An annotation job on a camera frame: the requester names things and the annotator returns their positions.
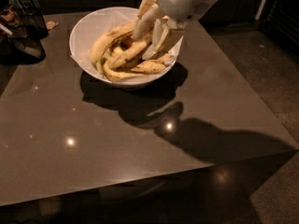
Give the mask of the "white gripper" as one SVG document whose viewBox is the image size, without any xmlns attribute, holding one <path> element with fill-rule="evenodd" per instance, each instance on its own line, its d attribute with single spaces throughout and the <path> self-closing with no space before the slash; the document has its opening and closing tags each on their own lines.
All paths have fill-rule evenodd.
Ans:
<svg viewBox="0 0 299 224">
<path fill-rule="evenodd" d="M 143 53 L 142 59 L 152 60 L 166 54 L 184 35 L 184 30 L 176 21 L 199 21 L 217 2 L 218 0 L 142 0 L 133 39 L 140 40 L 154 25 L 151 44 Z"/>
</svg>

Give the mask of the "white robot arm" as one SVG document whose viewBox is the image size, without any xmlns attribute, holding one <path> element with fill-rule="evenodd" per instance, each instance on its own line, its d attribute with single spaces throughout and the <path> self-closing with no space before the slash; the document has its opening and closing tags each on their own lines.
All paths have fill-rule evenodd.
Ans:
<svg viewBox="0 0 299 224">
<path fill-rule="evenodd" d="M 183 37 L 190 21 L 199 21 L 218 0 L 142 0 L 133 39 L 152 31 L 151 44 L 142 56 L 154 59 L 168 52 Z"/>
</svg>

